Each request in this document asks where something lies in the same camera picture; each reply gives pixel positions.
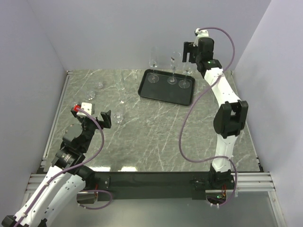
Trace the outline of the clear wine glass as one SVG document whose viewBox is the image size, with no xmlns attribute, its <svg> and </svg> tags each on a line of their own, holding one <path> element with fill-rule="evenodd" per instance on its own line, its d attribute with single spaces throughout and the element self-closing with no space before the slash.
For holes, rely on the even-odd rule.
<svg viewBox="0 0 303 227">
<path fill-rule="evenodd" d="M 158 67 L 158 53 L 157 53 L 156 47 L 152 47 L 152 49 L 151 49 L 149 66 L 152 69 L 152 73 L 149 74 L 148 81 L 151 83 L 157 83 L 159 81 L 159 77 L 155 73 L 155 70 Z"/>
</svg>

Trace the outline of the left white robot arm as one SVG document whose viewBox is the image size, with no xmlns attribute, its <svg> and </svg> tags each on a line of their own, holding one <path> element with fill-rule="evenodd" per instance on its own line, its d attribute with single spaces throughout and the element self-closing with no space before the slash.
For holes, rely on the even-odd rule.
<svg viewBox="0 0 303 227">
<path fill-rule="evenodd" d="M 95 171 L 85 164 L 95 130 L 110 129 L 111 111 L 101 112 L 102 120 L 91 110 L 75 106 L 72 115 L 79 121 L 65 132 L 49 170 L 26 204 L 14 215 L 7 215 L 4 227 L 49 227 L 56 216 L 82 190 L 97 193 Z"/>
</svg>

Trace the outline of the champagne flute with dark mark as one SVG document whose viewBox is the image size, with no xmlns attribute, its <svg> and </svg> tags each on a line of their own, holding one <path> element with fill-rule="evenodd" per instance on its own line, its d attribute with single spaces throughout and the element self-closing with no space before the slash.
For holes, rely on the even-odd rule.
<svg viewBox="0 0 303 227">
<path fill-rule="evenodd" d="M 170 66 L 172 69 L 172 75 L 168 78 L 167 82 L 171 85 L 176 84 L 177 79 L 175 78 L 175 72 L 181 62 L 181 54 L 179 52 L 173 52 L 170 57 Z"/>
</svg>

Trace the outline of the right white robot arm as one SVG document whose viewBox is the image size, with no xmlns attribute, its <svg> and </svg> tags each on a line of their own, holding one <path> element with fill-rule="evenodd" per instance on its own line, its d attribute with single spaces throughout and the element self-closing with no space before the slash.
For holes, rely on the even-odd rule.
<svg viewBox="0 0 303 227">
<path fill-rule="evenodd" d="M 182 61 L 197 65 L 197 70 L 209 84 L 219 106 L 214 117 L 214 130 L 217 134 L 215 156 L 211 159 L 207 178 L 198 181 L 207 190 L 235 186 L 231 159 L 237 137 L 244 129 L 249 107 L 246 101 L 234 93 L 220 62 L 213 55 L 212 38 L 200 37 L 196 43 L 184 42 Z"/>
</svg>

